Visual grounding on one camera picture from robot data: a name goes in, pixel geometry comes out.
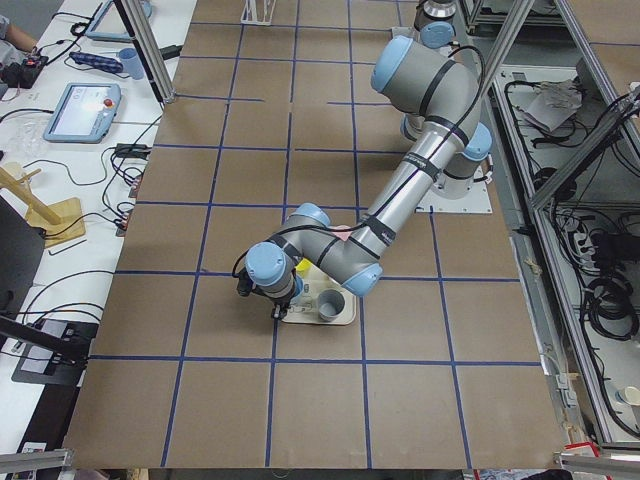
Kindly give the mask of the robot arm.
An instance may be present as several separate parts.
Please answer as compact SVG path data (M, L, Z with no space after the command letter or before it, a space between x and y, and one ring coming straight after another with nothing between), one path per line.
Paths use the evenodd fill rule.
M406 36L387 43L371 86L397 110L423 118L422 130L357 225L333 228L319 206L304 203L236 261L238 294L269 299L275 320L286 317L303 289L295 272L303 259L351 294L369 294L382 277L385 250L479 123L484 77Z
M455 13L454 1L419 1L414 18L418 41L431 49L440 49L448 45L455 36L452 24Z

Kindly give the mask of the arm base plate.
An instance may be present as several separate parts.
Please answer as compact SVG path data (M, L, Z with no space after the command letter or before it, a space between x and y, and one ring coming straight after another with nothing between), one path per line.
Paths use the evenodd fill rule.
M443 172L437 183L424 195L416 213L483 214L493 213L484 171L476 168L466 179L454 179Z

